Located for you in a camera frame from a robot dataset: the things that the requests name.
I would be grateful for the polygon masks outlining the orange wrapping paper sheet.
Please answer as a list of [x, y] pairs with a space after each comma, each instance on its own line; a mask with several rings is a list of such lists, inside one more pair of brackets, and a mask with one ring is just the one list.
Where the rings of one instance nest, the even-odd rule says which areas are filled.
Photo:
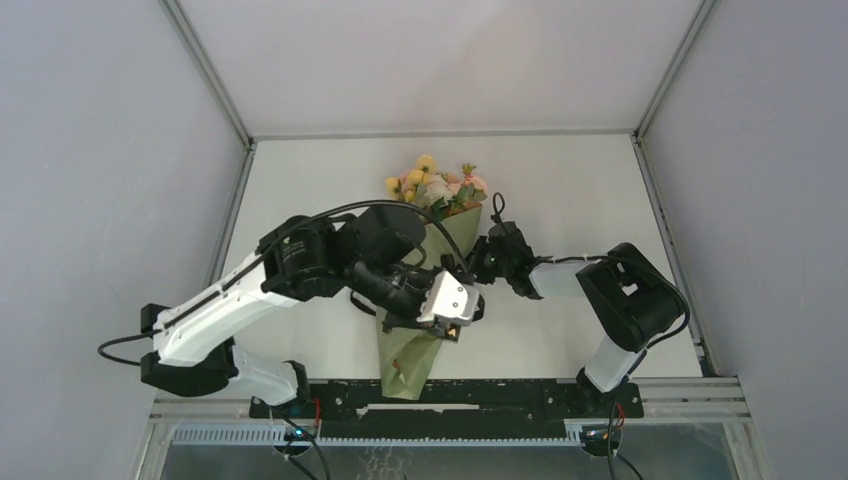
[[[478, 237], [483, 209], [475, 206], [441, 221], [462, 255], [472, 250]], [[423, 391], [443, 341], [423, 330], [383, 330], [386, 311], [376, 311], [376, 338], [381, 393], [384, 397], [417, 400]]]

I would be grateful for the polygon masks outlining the peach white fake flower bunch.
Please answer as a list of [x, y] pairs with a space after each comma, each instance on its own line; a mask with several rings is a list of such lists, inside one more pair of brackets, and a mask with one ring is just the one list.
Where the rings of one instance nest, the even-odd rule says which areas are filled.
[[478, 174], [477, 166], [465, 163], [459, 174], [434, 174], [424, 184], [422, 200], [434, 216], [447, 218], [479, 207], [487, 198], [488, 185]]

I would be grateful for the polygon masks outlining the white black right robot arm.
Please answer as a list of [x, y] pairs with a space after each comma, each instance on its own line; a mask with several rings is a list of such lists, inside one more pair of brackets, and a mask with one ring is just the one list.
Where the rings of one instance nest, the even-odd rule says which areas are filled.
[[584, 294], [604, 331], [592, 359], [579, 371], [579, 406], [605, 415], [648, 352], [688, 327], [691, 309], [680, 290], [629, 242], [605, 254], [538, 256], [512, 221], [478, 238], [467, 263], [475, 280], [504, 279], [532, 300]]

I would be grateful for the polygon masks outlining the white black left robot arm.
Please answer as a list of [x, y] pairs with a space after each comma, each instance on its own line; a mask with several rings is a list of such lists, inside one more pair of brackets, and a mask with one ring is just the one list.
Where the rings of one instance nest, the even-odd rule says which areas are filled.
[[273, 311], [343, 289], [382, 308], [388, 329], [455, 339], [483, 317], [485, 302], [458, 247], [433, 267], [406, 262], [435, 224], [422, 208], [394, 200], [289, 218], [192, 299], [142, 308], [138, 335], [153, 346], [136, 363], [141, 381], [184, 398], [234, 389], [301, 416], [313, 401], [305, 367], [253, 355], [235, 337]]

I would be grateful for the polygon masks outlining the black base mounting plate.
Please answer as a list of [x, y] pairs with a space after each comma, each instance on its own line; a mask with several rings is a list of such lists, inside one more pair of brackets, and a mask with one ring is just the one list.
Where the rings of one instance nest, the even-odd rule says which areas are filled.
[[321, 440], [548, 440], [563, 439], [569, 421], [606, 424], [645, 415], [639, 387], [591, 394], [572, 380], [433, 380], [420, 397], [383, 396], [378, 381], [314, 381], [306, 400], [270, 407], [254, 398], [252, 419], [317, 429]]

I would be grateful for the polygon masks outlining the aluminium front frame rail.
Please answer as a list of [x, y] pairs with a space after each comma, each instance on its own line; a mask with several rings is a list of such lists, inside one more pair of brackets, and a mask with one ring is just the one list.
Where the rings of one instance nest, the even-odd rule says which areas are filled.
[[310, 399], [285, 410], [293, 419], [354, 421], [377, 412], [499, 412], [525, 420], [601, 418], [619, 405], [627, 420], [749, 423], [751, 414], [735, 378], [643, 378], [611, 393], [591, 393], [573, 379], [434, 380], [420, 398], [384, 397], [375, 380], [321, 380]]

